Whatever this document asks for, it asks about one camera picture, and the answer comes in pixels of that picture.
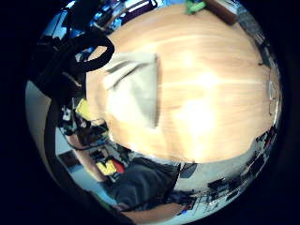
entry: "red object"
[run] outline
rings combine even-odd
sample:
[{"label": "red object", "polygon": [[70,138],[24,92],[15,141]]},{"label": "red object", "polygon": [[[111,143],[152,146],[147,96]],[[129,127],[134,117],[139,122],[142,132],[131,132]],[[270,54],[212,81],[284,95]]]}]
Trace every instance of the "red object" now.
[{"label": "red object", "polygon": [[119,162],[118,160],[112,158],[112,163],[113,163],[113,166],[115,167],[115,169],[119,173],[123,173],[125,171],[125,168],[124,168],[124,165],[122,164],[122,162]]}]

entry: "yellow object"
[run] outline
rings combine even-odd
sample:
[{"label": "yellow object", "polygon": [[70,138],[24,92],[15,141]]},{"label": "yellow object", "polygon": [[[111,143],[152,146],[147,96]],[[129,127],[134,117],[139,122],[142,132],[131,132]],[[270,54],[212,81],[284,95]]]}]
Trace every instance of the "yellow object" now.
[{"label": "yellow object", "polygon": [[116,173],[116,169],[111,160],[108,160],[105,165],[102,162],[97,163],[99,169],[103,172],[104,175],[112,175]]},{"label": "yellow object", "polygon": [[86,120],[91,120],[90,114],[88,111],[87,100],[85,100],[84,98],[81,99],[81,101],[79,102],[79,104],[76,108],[76,113],[78,113],[80,116],[82,116]]}]

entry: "person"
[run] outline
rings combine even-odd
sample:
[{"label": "person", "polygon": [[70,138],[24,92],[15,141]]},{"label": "person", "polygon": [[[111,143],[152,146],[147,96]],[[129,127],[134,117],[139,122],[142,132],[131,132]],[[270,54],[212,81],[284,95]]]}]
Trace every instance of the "person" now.
[{"label": "person", "polygon": [[[67,136],[77,148],[84,148],[77,134]],[[130,218],[134,223],[158,222],[181,213],[186,206],[178,202],[166,202],[166,194],[173,189],[178,175],[178,166],[160,164],[137,155],[113,183],[98,168],[87,150],[74,150],[78,160],[89,170],[101,187],[117,204],[117,212]]]}]

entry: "wooden table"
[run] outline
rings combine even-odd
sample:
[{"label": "wooden table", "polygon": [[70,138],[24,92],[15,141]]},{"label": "wooden table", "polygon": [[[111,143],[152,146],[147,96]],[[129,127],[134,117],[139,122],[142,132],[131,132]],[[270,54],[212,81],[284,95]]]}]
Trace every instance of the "wooden table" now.
[{"label": "wooden table", "polygon": [[197,163],[237,157],[273,125],[270,69],[258,65],[260,54],[239,24],[208,10],[184,12],[183,5],[160,8],[110,35],[117,53],[157,53],[157,127],[124,123],[106,111],[102,69],[87,75],[90,113],[106,120],[116,142],[147,155]]}]

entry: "desk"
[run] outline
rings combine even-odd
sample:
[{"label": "desk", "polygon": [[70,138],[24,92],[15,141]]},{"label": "desk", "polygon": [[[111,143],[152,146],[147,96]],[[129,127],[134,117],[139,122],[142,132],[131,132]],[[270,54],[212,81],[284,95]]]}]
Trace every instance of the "desk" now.
[{"label": "desk", "polygon": [[273,125],[270,69],[258,65],[260,54],[238,24],[208,10],[184,12],[184,5],[160,8],[110,35],[116,53],[157,53],[157,127],[124,123],[105,110],[102,69],[87,74],[90,113],[106,120],[116,142],[147,155],[197,163],[240,156]]}]

